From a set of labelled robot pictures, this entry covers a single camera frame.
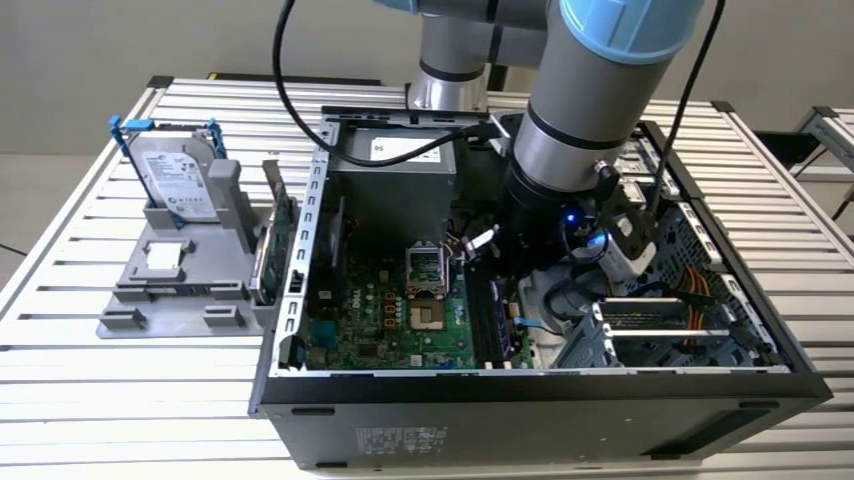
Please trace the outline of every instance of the white wall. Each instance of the white wall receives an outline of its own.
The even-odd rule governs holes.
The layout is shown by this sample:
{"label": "white wall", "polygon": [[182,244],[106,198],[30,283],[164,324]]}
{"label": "white wall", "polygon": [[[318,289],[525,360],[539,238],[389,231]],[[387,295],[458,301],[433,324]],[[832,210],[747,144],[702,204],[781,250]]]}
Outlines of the white wall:
{"label": "white wall", "polygon": [[[152,75],[270,74],[280,0],[0,0],[0,152],[95,153]],[[286,74],[418,68],[421,20],[370,0],[302,0]]]}
{"label": "white wall", "polygon": [[[658,98],[678,98],[714,1]],[[0,151],[95,153],[106,120],[154,74],[270,72],[280,0],[3,0]],[[762,128],[791,128],[809,106],[854,106],[852,0],[729,2],[695,98],[729,100]],[[370,0],[302,0],[286,73],[402,84],[419,21]],[[511,83],[526,88],[530,75]]]}

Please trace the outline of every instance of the blue robot arm cap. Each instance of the blue robot arm cap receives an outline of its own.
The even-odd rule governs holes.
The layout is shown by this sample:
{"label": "blue robot arm cap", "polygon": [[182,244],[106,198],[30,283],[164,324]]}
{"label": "blue robot arm cap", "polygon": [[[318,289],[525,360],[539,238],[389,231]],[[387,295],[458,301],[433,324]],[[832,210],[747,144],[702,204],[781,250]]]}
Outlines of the blue robot arm cap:
{"label": "blue robot arm cap", "polygon": [[673,58],[689,41],[703,0],[561,0],[578,41],[599,56],[629,65]]}
{"label": "blue robot arm cap", "polygon": [[398,10],[407,10],[411,13],[418,13],[418,0],[374,0],[381,5],[385,5]]}

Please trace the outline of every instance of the metal case frame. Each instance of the metal case frame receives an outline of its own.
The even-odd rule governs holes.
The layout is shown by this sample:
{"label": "metal case frame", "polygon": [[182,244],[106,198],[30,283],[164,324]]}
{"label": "metal case frame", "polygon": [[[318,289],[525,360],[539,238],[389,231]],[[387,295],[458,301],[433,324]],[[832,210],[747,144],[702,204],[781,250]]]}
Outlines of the metal case frame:
{"label": "metal case frame", "polygon": [[[389,121],[382,111],[371,113],[379,122]],[[442,114],[406,115],[425,124]],[[478,118],[461,114],[461,121]],[[340,125],[324,120],[322,135],[335,142]],[[661,154],[658,126],[643,122],[639,127]],[[327,167],[328,154],[318,150],[279,325],[264,335],[250,407],[272,420],[300,468],[701,459],[832,398],[675,153],[670,174],[682,201],[718,247],[722,273],[735,276],[765,320],[790,373],[290,372],[288,364],[298,361],[295,334],[308,324],[299,315]],[[373,445],[370,432],[387,436],[399,448],[363,455]],[[413,435],[430,439],[418,455],[405,449]]]}

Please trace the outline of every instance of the green circuit board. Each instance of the green circuit board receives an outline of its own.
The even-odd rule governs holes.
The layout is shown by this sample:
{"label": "green circuit board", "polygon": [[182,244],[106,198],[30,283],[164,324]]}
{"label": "green circuit board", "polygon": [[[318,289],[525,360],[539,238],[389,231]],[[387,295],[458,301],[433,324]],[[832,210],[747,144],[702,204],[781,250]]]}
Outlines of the green circuit board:
{"label": "green circuit board", "polygon": [[430,253],[413,253],[413,270],[410,271],[411,282],[441,282],[442,265],[439,256]]}
{"label": "green circuit board", "polygon": [[[323,358],[322,352],[310,349],[310,368],[475,368],[462,265],[451,261],[443,300],[409,299],[403,259],[395,260],[348,257],[347,298],[335,318],[327,319],[336,324],[335,348],[324,342]],[[417,317],[413,309],[419,310]]]}

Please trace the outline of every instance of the gray floor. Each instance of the gray floor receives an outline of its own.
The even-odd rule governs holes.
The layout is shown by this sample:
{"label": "gray floor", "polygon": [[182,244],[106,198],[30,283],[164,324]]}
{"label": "gray floor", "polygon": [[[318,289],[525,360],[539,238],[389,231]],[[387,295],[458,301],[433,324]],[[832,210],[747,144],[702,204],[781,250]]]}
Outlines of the gray floor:
{"label": "gray floor", "polygon": [[[0,154],[0,243],[30,251],[95,157]],[[0,288],[23,257],[0,249]]]}

